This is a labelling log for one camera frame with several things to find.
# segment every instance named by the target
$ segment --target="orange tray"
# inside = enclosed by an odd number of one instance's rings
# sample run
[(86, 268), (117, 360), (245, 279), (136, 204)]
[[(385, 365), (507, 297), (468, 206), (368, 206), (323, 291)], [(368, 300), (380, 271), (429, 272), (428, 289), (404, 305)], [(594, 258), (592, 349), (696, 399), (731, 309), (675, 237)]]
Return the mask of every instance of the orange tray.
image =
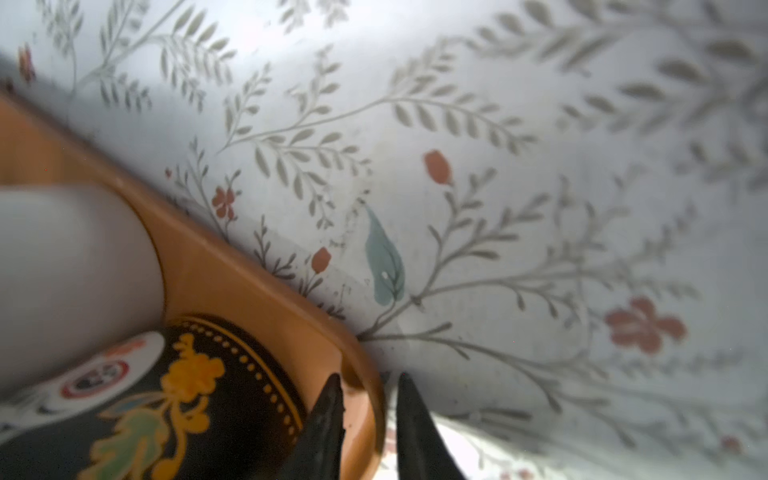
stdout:
[(280, 362), (308, 409), (328, 375), (340, 372), (346, 409), (341, 479), (373, 477), (384, 443), (384, 392), (355, 337), (32, 107), (0, 96), (0, 184), (69, 183), (112, 189), (144, 222), (163, 272), (166, 320), (210, 313), (245, 329)]

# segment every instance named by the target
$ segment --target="blue leaf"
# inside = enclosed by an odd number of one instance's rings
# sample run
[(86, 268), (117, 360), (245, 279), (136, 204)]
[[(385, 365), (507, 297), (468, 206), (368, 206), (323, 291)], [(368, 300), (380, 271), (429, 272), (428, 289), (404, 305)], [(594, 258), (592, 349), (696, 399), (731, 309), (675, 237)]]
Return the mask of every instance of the blue leaf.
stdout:
[(394, 243), (386, 236), (379, 219), (366, 205), (371, 230), (366, 241), (366, 256), (373, 273), (373, 291), (379, 305), (389, 305), (405, 292), (406, 269)]
[(165, 399), (165, 394), (162, 392), (137, 393), (112, 404), (108, 409), (99, 413), (99, 416), (103, 419), (118, 419), (137, 407), (159, 402), (163, 399)]

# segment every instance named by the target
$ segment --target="white cup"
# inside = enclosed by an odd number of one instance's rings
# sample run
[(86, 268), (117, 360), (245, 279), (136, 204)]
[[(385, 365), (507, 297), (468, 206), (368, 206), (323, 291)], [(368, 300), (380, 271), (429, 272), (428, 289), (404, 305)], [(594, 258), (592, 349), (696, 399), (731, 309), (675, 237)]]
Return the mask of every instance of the white cup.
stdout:
[(117, 194), (0, 188), (0, 392), (158, 326), (163, 308), (154, 246)]

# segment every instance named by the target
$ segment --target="orange dotted border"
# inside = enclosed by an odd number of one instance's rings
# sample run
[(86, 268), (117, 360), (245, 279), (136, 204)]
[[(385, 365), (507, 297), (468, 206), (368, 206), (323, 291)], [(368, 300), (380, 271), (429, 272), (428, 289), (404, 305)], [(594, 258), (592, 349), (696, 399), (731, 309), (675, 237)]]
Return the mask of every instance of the orange dotted border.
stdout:
[[(250, 352), (241, 352), (240, 349), (238, 349), (236, 346), (232, 346), (231, 342), (227, 341), (224, 336), (220, 335), (218, 332), (215, 332), (213, 330), (205, 328), (203, 326), (204, 324), (198, 320), (198, 319), (192, 319), (190, 317), (184, 317), (180, 320), (180, 322), (176, 323), (176, 325), (181, 325), (184, 328), (188, 328), (192, 330), (193, 332), (197, 332), (201, 335), (205, 335), (207, 337), (213, 337), (213, 341), (220, 344), (223, 348), (229, 350), (230, 353), (232, 353), (233, 356), (236, 356), (237, 359), (242, 363), (245, 367), (245, 370), (248, 372), (254, 372), (257, 369), (256, 363), (262, 363), (263, 360), (250, 348), (248, 350), (251, 350)], [(217, 329), (220, 329), (221, 332), (226, 332), (231, 336), (230, 339), (237, 339), (237, 337), (232, 334), (231, 332), (225, 330), (223, 327), (216, 325)], [(251, 359), (247, 353), (250, 353), (252, 356), (256, 357), (255, 359)], [(301, 432), (302, 429), (302, 422), (301, 418), (298, 416), (298, 412), (295, 411), (296, 407), (291, 401), (289, 397), (284, 393), (283, 386), (280, 385), (280, 382), (277, 381), (277, 378), (273, 378), (273, 382), (270, 382), (269, 379), (265, 379), (264, 375), (262, 375), (262, 372), (256, 372), (253, 376), (257, 381), (261, 382), (264, 381), (264, 386), (262, 388), (263, 392), (267, 395), (270, 395), (270, 403), (275, 405), (275, 409), (279, 415), (283, 416), (283, 425), (287, 427), (288, 430), (288, 436), (291, 438), (292, 443), (296, 443), (297, 437), (297, 430), (296, 427), (298, 427), (298, 432)], [(276, 393), (273, 393), (273, 385), (272, 383), (275, 383), (275, 387), (280, 392), (281, 396), (283, 396), (284, 402), (278, 402), (278, 396)], [(291, 418), (291, 415), (286, 412), (286, 403), (289, 406), (289, 410), (293, 410), (294, 418)]]

